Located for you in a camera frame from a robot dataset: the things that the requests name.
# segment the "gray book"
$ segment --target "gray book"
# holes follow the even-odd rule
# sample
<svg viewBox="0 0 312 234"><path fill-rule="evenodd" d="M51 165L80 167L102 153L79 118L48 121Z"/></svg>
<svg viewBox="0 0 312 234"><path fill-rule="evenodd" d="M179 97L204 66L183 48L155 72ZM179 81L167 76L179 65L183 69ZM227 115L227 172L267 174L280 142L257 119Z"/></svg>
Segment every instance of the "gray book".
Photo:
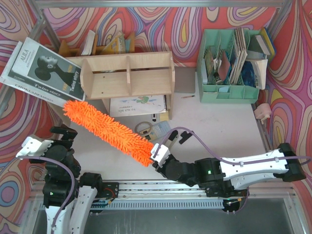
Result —
<svg viewBox="0 0 312 234"><path fill-rule="evenodd" d="M26 38L9 76L64 100L84 100L81 68Z"/></svg>

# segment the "white table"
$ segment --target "white table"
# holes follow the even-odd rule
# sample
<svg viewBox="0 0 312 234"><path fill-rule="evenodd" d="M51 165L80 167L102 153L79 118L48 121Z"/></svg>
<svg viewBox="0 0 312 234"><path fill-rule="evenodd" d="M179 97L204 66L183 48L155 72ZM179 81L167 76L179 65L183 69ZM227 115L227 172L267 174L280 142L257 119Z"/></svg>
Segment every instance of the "white table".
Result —
<svg viewBox="0 0 312 234"><path fill-rule="evenodd" d="M200 103L197 84L195 97L181 98L187 95L175 93L173 119L169 121L172 128L183 126L193 130L219 156L243 157L265 153L251 105ZM100 100L90 103L105 112ZM153 123L151 115L119 117L117 120L131 129L141 121ZM73 148L82 168L81 174L101 173L104 180L163 179L152 166L142 166L85 128L74 123L71 128L78 132ZM194 137L182 145L176 142L171 153L186 162L210 157Z"/></svg>

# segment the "marker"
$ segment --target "marker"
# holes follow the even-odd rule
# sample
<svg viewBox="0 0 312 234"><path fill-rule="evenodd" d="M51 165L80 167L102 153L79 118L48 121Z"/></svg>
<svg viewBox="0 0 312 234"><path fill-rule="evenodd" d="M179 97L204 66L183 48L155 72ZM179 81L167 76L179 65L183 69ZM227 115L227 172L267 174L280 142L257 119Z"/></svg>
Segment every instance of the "marker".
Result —
<svg viewBox="0 0 312 234"><path fill-rule="evenodd" d="M181 98L192 98L192 97L195 97L195 95L185 96L185 97L181 97Z"/></svg>

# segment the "organizer compartment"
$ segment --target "organizer compartment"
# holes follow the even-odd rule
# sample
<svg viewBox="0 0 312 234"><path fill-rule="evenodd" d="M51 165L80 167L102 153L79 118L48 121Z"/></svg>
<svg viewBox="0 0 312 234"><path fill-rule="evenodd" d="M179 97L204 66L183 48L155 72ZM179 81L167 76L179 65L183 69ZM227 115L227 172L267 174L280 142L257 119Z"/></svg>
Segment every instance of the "organizer compartment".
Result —
<svg viewBox="0 0 312 234"><path fill-rule="evenodd" d="M251 36L257 34L259 34L259 31L244 30L247 48L250 43ZM200 44L196 67L200 101L204 103L255 103L258 99L259 89L244 85L241 76L239 77L236 85L231 85L228 79L226 79L224 85L203 84L201 74L202 59L205 58L209 46L215 46L216 41L220 38L220 48L225 50L226 53L231 56L234 47L234 30L205 29ZM219 91L221 87L228 87L229 89L226 93L224 93Z"/></svg>

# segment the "gray notebook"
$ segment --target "gray notebook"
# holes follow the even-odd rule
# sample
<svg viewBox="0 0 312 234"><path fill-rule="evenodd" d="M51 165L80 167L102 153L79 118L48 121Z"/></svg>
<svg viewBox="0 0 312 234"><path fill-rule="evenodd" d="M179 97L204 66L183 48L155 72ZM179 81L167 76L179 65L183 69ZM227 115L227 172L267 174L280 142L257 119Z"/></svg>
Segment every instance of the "gray notebook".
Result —
<svg viewBox="0 0 312 234"><path fill-rule="evenodd" d="M195 93L194 67L175 67L175 92Z"/></svg>

